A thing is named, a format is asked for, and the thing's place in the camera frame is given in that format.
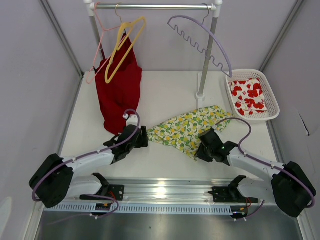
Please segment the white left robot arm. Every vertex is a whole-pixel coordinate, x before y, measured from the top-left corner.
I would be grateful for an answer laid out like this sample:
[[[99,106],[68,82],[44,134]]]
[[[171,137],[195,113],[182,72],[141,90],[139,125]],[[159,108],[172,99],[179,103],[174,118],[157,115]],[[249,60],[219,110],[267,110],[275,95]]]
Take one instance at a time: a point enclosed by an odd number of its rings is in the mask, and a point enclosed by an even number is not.
[[[103,200],[111,190],[108,180],[97,172],[125,159],[133,149],[149,145],[147,128],[128,125],[98,149],[74,156],[49,155],[29,181],[32,200],[53,208],[65,199]]]

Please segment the lemon print skirt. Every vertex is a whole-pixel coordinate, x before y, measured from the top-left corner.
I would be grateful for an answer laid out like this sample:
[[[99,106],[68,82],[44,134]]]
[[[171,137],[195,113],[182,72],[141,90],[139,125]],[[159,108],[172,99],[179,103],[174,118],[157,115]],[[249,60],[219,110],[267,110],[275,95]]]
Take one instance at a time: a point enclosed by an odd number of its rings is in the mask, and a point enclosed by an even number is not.
[[[202,107],[175,116],[147,130],[149,141],[174,147],[195,159],[200,146],[199,135],[216,126],[222,132],[231,122],[232,113],[218,105]]]

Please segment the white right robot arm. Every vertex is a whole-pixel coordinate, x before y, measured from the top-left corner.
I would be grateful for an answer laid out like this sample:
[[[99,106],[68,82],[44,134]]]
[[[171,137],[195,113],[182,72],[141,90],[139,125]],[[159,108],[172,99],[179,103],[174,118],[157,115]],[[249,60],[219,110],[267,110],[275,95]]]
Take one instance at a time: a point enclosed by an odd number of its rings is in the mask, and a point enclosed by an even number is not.
[[[241,148],[240,143],[223,142],[212,128],[201,133],[199,140],[196,158],[242,169],[255,176],[252,179],[238,175],[226,187],[213,187],[210,194],[215,202],[265,201],[277,205],[293,218],[315,205],[317,191],[297,163],[281,164],[251,155]]]

